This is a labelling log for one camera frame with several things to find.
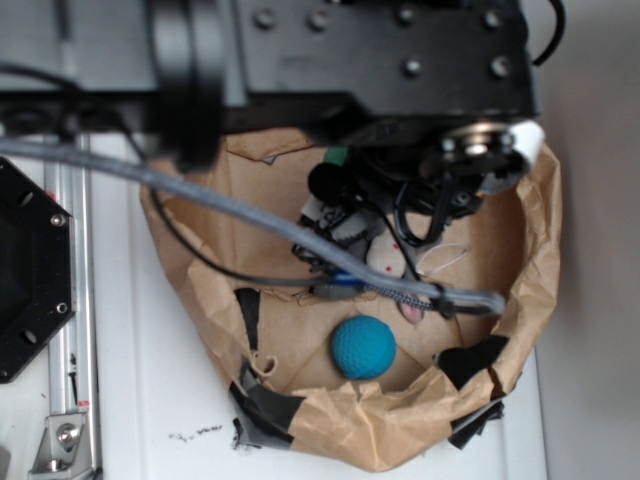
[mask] metal bracket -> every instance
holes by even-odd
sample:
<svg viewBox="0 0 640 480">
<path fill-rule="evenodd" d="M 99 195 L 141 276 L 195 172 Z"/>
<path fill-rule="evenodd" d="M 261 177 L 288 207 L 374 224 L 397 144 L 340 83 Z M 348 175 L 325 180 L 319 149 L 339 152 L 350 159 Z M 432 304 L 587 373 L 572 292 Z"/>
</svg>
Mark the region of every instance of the metal bracket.
<svg viewBox="0 0 640 480">
<path fill-rule="evenodd" d="M 72 218 L 0 157 L 0 384 L 73 315 Z"/>
<path fill-rule="evenodd" d="M 29 480 L 83 480 L 94 474 L 84 413 L 52 415 Z"/>
</svg>

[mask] white cable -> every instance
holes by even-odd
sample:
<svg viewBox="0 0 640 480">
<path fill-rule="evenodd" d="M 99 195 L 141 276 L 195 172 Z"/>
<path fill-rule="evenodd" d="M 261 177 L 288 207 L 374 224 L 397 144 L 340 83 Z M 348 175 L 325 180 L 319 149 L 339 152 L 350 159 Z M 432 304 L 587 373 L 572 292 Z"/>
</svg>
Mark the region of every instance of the white cable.
<svg viewBox="0 0 640 480">
<path fill-rule="evenodd" d="M 420 265 L 422 265 L 422 263 L 427 259 L 427 257 L 429 255 L 431 255 L 431 253 L 435 252 L 438 249 L 445 248 L 445 247 L 462 247 L 462 252 L 460 252 L 452 260 L 449 260 L 448 262 L 446 262 L 446 263 L 444 263 L 442 265 L 439 265 L 439 266 L 437 266 L 436 268 L 434 268 L 432 270 L 427 270 L 427 271 L 420 270 Z M 462 243 L 462 242 L 459 242 L 459 243 L 442 243 L 440 245 L 436 245 L 435 247 L 430 248 L 428 251 L 426 251 L 424 253 L 424 255 L 420 258 L 420 260 L 418 260 L 418 263 L 416 263 L 416 271 L 423 277 L 430 277 L 432 275 L 435 275 L 436 273 L 441 272 L 445 268 L 448 268 L 451 265 L 454 265 L 454 264 L 458 263 L 460 260 L 462 260 L 464 257 L 466 257 L 469 254 L 471 249 L 472 249 L 471 244 Z"/>
</svg>

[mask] bolt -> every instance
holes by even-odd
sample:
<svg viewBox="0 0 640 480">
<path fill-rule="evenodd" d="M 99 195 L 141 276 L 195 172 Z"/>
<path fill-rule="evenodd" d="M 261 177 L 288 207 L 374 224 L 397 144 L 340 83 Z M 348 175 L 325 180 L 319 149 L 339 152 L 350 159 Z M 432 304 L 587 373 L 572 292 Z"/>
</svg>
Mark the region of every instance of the bolt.
<svg viewBox="0 0 640 480">
<path fill-rule="evenodd" d="M 443 138 L 440 141 L 440 148 L 444 152 L 453 152 L 456 149 L 456 142 L 452 138 Z"/>
<path fill-rule="evenodd" d="M 64 215 L 60 215 L 59 213 L 51 217 L 51 225 L 54 227 L 63 227 L 66 225 L 67 219 L 64 218 Z"/>
<path fill-rule="evenodd" d="M 510 133 L 505 133 L 504 135 L 502 135 L 500 137 L 500 143 L 505 146 L 505 147 L 510 147 L 513 145 L 513 135 L 511 135 Z"/>
<path fill-rule="evenodd" d="M 498 78 L 506 78 L 511 74 L 511 62 L 505 56 L 496 57 L 491 62 L 491 73 Z"/>
<path fill-rule="evenodd" d="M 261 8 L 253 14 L 254 23 L 263 30 L 271 30 L 276 26 L 276 15 L 270 8 Z"/>
<path fill-rule="evenodd" d="M 417 77 L 422 73 L 422 64 L 415 58 L 411 58 L 402 64 L 402 71 L 407 77 Z"/>
<path fill-rule="evenodd" d="M 398 23 L 400 25 L 403 25 L 405 27 L 413 23 L 415 16 L 416 12 L 413 5 L 411 5 L 410 3 L 400 5 L 396 9 L 396 20 L 398 20 Z"/>
<path fill-rule="evenodd" d="M 312 29 L 314 29 L 316 32 L 322 32 L 329 26 L 329 14 L 322 9 L 318 9 L 311 12 L 308 21 L 309 26 Z"/>
<path fill-rule="evenodd" d="M 500 28 L 503 24 L 502 15 L 497 10 L 488 10 L 484 14 L 484 24 L 491 30 Z"/>
<path fill-rule="evenodd" d="M 58 441 L 62 445 L 69 445 L 80 437 L 80 430 L 71 423 L 65 423 L 58 428 Z"/>
<path fill-rule="evenodd" d="M 67 468 L 67 466 L 59 458 L 53 458 L 47 462 L 48 472 L 59 472 L 60 470 L 64 470 L 65 468 Z"/>
</svg>

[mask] blue ball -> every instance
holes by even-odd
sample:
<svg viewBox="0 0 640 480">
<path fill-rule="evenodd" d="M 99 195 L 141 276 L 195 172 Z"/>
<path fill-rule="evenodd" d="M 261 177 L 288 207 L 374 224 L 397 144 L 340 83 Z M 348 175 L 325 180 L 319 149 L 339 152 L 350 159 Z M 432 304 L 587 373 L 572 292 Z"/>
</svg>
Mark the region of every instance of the blue ball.
<svg viewBox="0 0 640 480">
<path fill-rule="evenodd" d="M 396 358 L 396 340 L 385 323 L 360 315 L 338 325 L 331 350 L 345 377 L 368 380 L 389 369 Z"/>
</svg>

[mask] white surface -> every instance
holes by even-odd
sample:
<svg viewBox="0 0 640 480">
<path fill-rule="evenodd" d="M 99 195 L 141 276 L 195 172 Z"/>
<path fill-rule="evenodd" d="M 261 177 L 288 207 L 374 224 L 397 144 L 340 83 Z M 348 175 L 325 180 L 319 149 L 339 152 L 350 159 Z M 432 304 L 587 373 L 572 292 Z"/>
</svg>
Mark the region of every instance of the white surface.
<svg viewBox="0 0 640 480">
<path fill-rule="evenodd" d="M 49 354 L 45 348 L 12 383 L 0 385 L 0 445 L 11 453 L 7 480 L 33 467 L 49 416 Z"/>
<path fill-rule="evenodd" d="M 566 3 L 541 71 L 565 201 L 559 306 L 538 347 L 549 477 L 638 478 L 640 2 Z"/>
<path fill-rule="evenodd" d="M 119 141 L 96 148 L 125 154 Z M 165 279 L 138 188 L 94 176 L 94 266 L 106 480 L 367 478 L 338 461 L 272 449 L 232 449 L 235 417 Z M 442 443 L 381 478 L 543 480 L 544 446 L 535 360 L 506 417 L 460 452 Z M 221 428 L 198 434 L 204 428 Z"/>
</svg>

